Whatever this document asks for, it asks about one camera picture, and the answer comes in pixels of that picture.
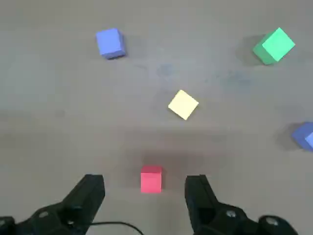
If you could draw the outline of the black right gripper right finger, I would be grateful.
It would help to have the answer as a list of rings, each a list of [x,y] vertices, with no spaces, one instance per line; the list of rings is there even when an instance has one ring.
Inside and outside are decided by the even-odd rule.
[[[195,235],[296,235],[283,218],[263,215],[253,221],[239,207],[219,202],[205,175],[187,176],[185,200]]]

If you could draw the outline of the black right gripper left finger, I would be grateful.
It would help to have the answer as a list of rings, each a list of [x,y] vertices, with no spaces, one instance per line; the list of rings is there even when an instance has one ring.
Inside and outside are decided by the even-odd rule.
[[[0,218],[2,235],[85,235],[105,197],[102,175],[85,175],[59,203],[42,207],[17,223]]]

